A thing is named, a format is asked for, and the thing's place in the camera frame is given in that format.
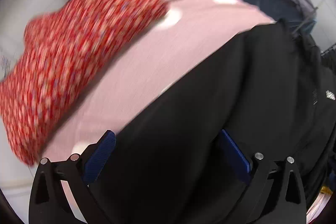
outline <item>metal screw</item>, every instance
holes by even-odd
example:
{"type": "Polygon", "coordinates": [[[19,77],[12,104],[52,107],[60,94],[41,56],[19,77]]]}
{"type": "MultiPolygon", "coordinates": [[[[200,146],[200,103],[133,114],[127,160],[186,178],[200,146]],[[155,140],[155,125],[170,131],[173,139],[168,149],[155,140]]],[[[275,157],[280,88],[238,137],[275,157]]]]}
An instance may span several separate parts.
{"type": "Polygon", "coordinates": [[[43,159],[40,161],[41,164],[46,164],[47,162],[48,162],[48,159],[47,159],[47,158],[43,158],[43,159]]]}
{"type": "Polygon", "coordinates": [[[78,154],[72,154],[72,155],[70,156],[70,159],[71,159],[72,161],[76,161],[76,160],[79,159],[79,155],[78,155],[78,154]]]}
{"type": "Polygon", "coordinates": [[[287,158],[287,161],[290,163],[290,164],[293,164],[294,163],[294,159],[292,157],[288,157],[287,158]]]}
{"type": "Polygon", "coordinates": [[[261,154],[261,153],[259,153],[259,152],[257,152],[257,153],[254,154],[254,157],[255,157],[257,160],[262,160],[262,159],[264,158],[264,155],[261,154]]]}

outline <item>pink fabric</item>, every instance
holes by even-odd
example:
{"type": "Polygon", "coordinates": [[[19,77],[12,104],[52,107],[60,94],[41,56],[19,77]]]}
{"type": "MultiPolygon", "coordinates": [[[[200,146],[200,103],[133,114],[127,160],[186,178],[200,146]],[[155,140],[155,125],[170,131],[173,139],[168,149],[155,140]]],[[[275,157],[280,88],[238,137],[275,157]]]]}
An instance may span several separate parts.
{"type": "Polygon", "coordinates": [[[322,213],[325,206],[327,206],[327,203],[329,202],[331,198],[331,195],[319,193],[316,200],[314,201],[313,205],[311,205],[310,209],[307,212],[306,216],[306,223],[312,223],[313,220],[315,220],[320,213],[322,213]]]}
{"type": "Polygon", "coordinates": [[[76,143],[95,143],[107,129],[117,134],[169,85],[237,33],[273,22],[242,0],[235,4],[232,0],[230,4],[213,0],[168,1],[169,9],[181,13],[181,19],[166,29],[153,25],[116,57],[56,131],[43,157],[66,160],[76,143]]]}

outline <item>black fabric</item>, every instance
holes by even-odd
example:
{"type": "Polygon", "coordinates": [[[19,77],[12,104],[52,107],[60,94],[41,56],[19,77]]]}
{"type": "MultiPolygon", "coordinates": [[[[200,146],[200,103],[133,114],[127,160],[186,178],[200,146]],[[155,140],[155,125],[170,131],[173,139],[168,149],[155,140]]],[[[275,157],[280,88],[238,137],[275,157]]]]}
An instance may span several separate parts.
{"type": "Polygon", "coordinates": [[[225,128],[249,156],[294,157],[310,206],[335,143],[335,80],[282,23],[238,34],[117,135],[90,189],[115,224],[216,223],[246,187],[215,145],[225,128]]]}
{"type": "Polygon", "coordinates": [[[333,48],[327,50],[321,57],[322,65],[330,68],[334,75],[336,75],[336,52],[333,48]]]}
{"type": "Polygon", "coordinates": [[[6,224],[24,224],[22,220],[14,212],[13,208],[8,203],[6,197],[0,189],[0,223],[6,224]]]}

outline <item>blue gripper pad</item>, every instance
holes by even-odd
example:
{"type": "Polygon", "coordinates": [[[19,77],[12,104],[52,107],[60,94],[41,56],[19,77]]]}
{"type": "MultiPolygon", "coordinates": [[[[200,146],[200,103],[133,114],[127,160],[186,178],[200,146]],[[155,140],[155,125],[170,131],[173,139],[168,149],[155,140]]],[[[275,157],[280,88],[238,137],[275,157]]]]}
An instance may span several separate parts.
{"type": "Polygon", "coordinates": [[[106,137],[98,145],[92,156],[84,165],[83,181],[86,184],[94,182],[102,171],[107,159],[116,146],[115,134],[108,130],[106,137]]]}
{"type": "Polygon", "coordinates": [[[219,143],[238,179],[248,184],[251,180],[251,164],[225,130],[219,133],[219,143]]]}

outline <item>white logo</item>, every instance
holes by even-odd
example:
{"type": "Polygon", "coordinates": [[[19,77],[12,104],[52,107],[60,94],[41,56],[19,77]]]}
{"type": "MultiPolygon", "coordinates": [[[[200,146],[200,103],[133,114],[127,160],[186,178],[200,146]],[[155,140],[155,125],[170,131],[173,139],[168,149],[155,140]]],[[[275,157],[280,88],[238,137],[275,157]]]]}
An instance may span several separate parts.
{"type": "Polygon", "coordinates": [[[335,100],[335,94],[333,94],[331,91],[327,90],[325,93],[328,99],[335,100]]]}

